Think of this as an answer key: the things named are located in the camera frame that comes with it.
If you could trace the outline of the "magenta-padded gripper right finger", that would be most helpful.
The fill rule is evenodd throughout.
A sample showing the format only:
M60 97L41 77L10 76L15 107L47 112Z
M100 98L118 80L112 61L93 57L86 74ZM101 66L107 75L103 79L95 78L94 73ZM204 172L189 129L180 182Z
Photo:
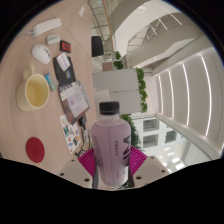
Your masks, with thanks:
M128 183L131 188L140 188L169 175L169 171L156 156L146 156L142 151L131 147L128 170Z

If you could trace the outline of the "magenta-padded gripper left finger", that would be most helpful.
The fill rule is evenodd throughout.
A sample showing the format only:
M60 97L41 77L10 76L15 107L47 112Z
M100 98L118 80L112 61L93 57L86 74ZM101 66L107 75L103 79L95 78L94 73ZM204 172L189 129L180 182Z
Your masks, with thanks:
M97 189L99 175L94 149L90 148L78 158L69 160L59 171L59 176L81 187Z

